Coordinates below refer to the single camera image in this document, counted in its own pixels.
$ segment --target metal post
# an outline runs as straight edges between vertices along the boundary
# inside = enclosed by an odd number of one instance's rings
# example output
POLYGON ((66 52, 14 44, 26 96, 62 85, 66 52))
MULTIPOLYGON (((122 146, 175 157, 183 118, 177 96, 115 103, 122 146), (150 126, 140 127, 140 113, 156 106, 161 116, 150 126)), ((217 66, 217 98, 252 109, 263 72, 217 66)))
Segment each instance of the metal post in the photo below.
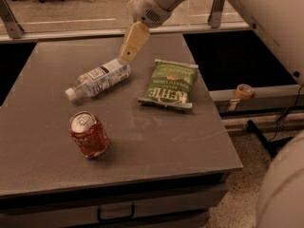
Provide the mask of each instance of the metal post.
POLYGON ((9 38, 20 39, 24 30, 18 25, 6 0, 0 0, 0 17, 7 29, 9 38))
POLYGON ((222 10, 224 8, 225 0, 213 0, 213 5, 208 18, 209 26, 212 29, 220 27, 222 10))

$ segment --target can top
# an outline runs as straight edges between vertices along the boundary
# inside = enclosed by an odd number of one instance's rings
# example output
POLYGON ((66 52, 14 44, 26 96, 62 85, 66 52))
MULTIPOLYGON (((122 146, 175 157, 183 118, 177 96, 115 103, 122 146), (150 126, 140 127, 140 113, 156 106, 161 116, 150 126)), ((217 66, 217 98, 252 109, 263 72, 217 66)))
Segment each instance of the can top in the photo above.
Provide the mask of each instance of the can top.
POLYGON ((96 124, 95 117, 85 111, 75 114, 70 119, 70 129, 75 133, 84 133, 94 124, 96 124))

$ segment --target gray tabletop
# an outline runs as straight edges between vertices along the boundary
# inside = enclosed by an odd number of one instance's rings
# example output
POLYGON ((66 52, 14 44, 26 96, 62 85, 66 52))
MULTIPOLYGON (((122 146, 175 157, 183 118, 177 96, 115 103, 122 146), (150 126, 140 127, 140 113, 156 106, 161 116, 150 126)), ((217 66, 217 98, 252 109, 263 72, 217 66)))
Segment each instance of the gray tabletop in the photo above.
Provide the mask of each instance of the gray tabletop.
POLYGON ((152 36, 130 78, 83 104, 65 90, 82 73, 117 57, 123 38, 38 43, 0 108, 0 198, 176 179, 242 167, 200 74, 193 111, 142 106, 154 59, 194 63, 182 35, 152 36), (68 120, 89 111, 110 139, 105 155, 86 159, 68 120))

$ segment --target table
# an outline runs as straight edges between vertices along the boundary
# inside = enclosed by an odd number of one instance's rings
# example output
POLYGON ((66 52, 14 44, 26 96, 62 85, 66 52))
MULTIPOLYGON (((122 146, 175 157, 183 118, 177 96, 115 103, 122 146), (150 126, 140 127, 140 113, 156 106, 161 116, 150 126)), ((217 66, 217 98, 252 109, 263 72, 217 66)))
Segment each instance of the table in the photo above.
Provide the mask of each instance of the table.
POLYGON ((225 195, 242 164, 200 74, 190 114, 137 102, 154 59, 194 63, 181 34, 152 36, 131 76, 98 97, 67 99, 76 78, 117 57, 122 42, 37 44, 0 109, 1 227, 96 224, 97 213, 106 227, 200 227, 225 195), (110 139, 94 160, 68 135, 80 111, 96 115, 110 139))

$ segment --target white bottle cap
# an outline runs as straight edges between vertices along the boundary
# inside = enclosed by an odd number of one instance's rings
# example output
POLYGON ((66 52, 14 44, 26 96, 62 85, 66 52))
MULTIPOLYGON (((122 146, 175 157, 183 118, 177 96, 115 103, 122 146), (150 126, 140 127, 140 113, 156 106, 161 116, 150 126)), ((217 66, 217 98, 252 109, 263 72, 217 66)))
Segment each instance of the white bottle cap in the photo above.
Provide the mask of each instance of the white bottle cap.
POLYGON ((74 89, 72 89, 72 88, 68 88, 66 90, 66 95, 67 95, 68 99, 72 102, 77 100, 77 95, 76 95, 74 89))

